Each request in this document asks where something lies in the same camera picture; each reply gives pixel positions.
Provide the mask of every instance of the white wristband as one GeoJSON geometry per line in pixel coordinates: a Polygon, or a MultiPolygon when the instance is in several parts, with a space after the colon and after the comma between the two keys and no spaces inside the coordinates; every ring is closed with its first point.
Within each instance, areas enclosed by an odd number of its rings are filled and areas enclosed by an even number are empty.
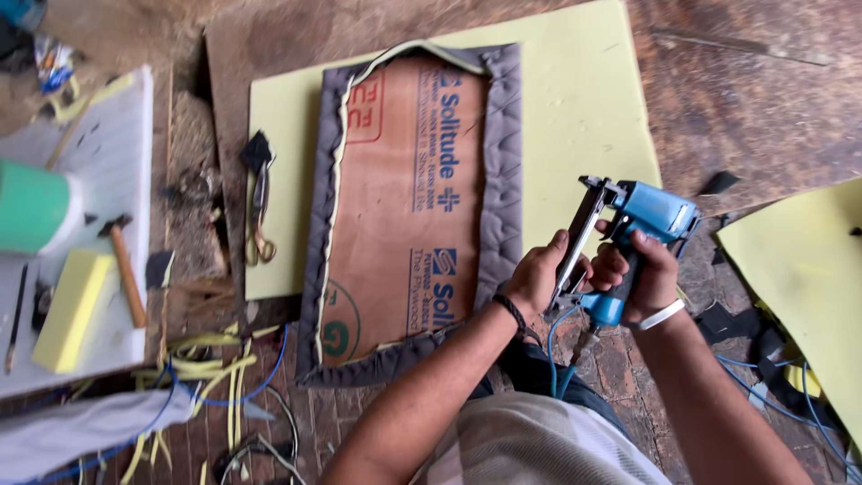
{"type": "Polygon", "coordinates": [[[676,312],[679,312],[685,308],[685,303],[677,298],[676,301],[668,305],[664,310],[659,310],[657,313],[652,315],[651,317],[644,318],[642,322],[630,322],[626,323],[626,327],[631,330],[646,330],[650,327],[654,327],[657,324],[660,324],[671,317],[676,312]]]}

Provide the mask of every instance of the hammer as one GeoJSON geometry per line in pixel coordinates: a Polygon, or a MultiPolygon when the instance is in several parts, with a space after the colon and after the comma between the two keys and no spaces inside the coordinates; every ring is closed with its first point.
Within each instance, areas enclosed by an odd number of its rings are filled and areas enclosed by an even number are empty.
{"type": "Polygon", "coordinates": [[[132,217],[128,214],[123,214],[113,221],[108,221],[102,230],[99,231],[99,237],[110,236],[110,241],[114,244],[114,254],[116,254],[117,266],[120,268],[120,280],[122,281],[122,289],[126,292],[128,309],[132,312],[134,327],[142,329],[147,327],[147,312],[144,310],[144,304],[141,302],[141,293],[138,292],[138,284],[134,280],[132,262],[128,258],[126,241],[122,238],[122,233],[120,232],[130,222],[132,222],[132,217]]]}

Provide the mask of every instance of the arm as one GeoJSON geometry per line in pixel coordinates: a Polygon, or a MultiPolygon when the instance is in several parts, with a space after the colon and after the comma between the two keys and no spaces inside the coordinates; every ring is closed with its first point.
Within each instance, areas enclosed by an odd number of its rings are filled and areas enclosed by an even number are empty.
{"type": "MultiPolygon", "coordinates": [[[[645,267],[623,317],[636,322],[676,299],[678,265],[652,238],[634,237],[633,244],[644,255],[645,267]]],[[[602,290],[622,281],[622,273],[628,271],[615,249],[605,249],[593,264],[596,275],[590,282],[602,290]]],[[[633,335],[696,483],[811,483],[787,446],[725,374],[687,312],[633,335]]]]}
{"type": "MultiPolygon", "coordinates": [[[[505,294],[527,321],[551,298],[568,233],[524,257],[505,294]]],[[[489,303],[452,339],[389,385],[341,444],[321,483],[406,483],[515,335],[515,318],[489,303]]]]}

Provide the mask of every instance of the pneumatic staple gun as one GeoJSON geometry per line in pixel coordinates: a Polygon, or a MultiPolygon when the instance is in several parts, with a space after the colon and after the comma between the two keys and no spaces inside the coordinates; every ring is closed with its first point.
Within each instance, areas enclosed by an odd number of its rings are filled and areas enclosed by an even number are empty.
{"type": "Polygon", "coordinates": [[[557,267],[557,284],[551,305],[546,310],[546,318],[556,319],[580,306],[590,317],[590,327],[581,333],[572,363],[595,343],[600,328],[620,323],[628,294],[640,275],[642,256],[632,246],[632,231],[640,229],[663,243],[684,243],[694,233],[701,216],[693,202],[643,182],[620,181],[615,184],[611,179],[590,176],[582,176],[578,180],[587,186],[587,193],[569,227],[569,246],[557,267]],[[575,274],[578,257],[605,207],[614,209],[616,214],[603,240],[609,239],[619,249],[628,262],[628,272],[623,275],[620,285],[606,292],[579,293],[576,288],[583,280],[584,272],[575,274]]]}

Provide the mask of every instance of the black bracelet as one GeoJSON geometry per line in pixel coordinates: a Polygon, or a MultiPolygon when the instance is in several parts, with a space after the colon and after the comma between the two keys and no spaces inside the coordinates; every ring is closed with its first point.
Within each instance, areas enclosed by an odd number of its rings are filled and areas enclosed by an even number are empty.
{"type": "Polygon", "coordinates": [[[524,316],[521,315],[521,311],[518,310],[518,307],[515,306],[514,303],[512,303],[512,300],[506,298],[500,293],[494,295],[490,300],[496,301],[500,305],[505,306],[506,310],[509,310],[509,313],[511,313],[512,316],[515,317],[515,321],[518,322],[518,331],[524,331],[524,329],[527,328],[527,322],[524,321],[524,316]]]}

